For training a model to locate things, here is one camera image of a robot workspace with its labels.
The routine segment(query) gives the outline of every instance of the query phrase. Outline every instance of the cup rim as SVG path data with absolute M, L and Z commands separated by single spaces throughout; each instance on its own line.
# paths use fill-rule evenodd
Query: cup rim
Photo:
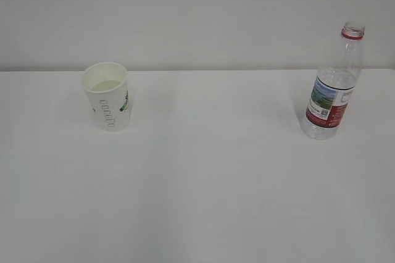
M 113 65 L 116 65 L 116 66 L 120 67 L 120 68 L 123 69 L 123 71 L 125 72 L 125 78 L 123 78 L 122 82 L 121 82 L 118 86 L 116 86 L 116 87 L 114 87 L 114 88 L 111 88 L 111 89 L 109 89 L 109 90 L 92 91 L 92 90 L 86 88 L 86 87 L 84 86 L 84 83 L 83 83 L 84 78 L 86 77 L 86 75 L 88 74 L 88 72 L 89 72 L 90 70 L 92 70 L 93 68 L 95 68 L 95 67 L 97 67 L 97 66 L 99 66 L 99 65 L 102 65 L 102 64 L 113 64 Z M 122 87 L 122 85 L 126 83 L 127 78 L 128 78 L 128 70 L 127 70 L 122 64 L 118 64 L 118 63 L 116 63 L 116 62 L 107 62 L 107 61 L 104 61 L 104 62 L 99 62 L 99 63 L 97 63 L 97 64 L 93 64 L 93 65 L 89 66 L 89 67 L 84 71 L 84 74 L 83 74 L 82 77 L 81 77 L 81 86 L 82 86 L 82 88 L 83 88 L 86 92 L 94 93 L 94 94 L 103 94 L 103 93 L 108 93 L 108 92 L 114 91 L 114 90 L 116 90 L 116 89 Z

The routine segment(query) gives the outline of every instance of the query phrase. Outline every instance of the green logo on cup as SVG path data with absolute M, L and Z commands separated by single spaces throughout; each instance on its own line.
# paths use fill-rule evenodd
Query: green logo on cup
M 125 111 L 128 109 L 128 103 L 129 103 L 129 95 L 128 95 L 128 91 L 126 91 L 126 95 L 125 95 L 125 101 L 123 103 L 123 106 L 119 109 L 121 112 Z

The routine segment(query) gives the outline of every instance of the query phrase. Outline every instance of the bottle base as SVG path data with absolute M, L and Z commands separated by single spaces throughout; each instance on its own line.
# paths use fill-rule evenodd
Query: bottle base
M 334 128 L 319 127 L 316 124 L 312 123 L 306 117 L 305 114 L 302 118 L 301 128 L 306 135 L 308 135 L 309 137 L 315 140 L 327 140 L 333 137 L 338 130 L 338 127 L 334 127 Z

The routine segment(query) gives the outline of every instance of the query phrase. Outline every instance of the white wall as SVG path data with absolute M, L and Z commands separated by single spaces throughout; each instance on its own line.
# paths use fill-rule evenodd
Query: white wall
M 395 0 L 0 0 L 0 69 L 316 67 L 350 18 L 392 67 Z

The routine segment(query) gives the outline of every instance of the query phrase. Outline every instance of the bottle mouth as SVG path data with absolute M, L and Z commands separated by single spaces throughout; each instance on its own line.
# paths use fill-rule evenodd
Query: bottle mouth
M 365 34 L 365 25 L 348 21 L 341 30 L 341 35 L 350 40 L 361 40 Z

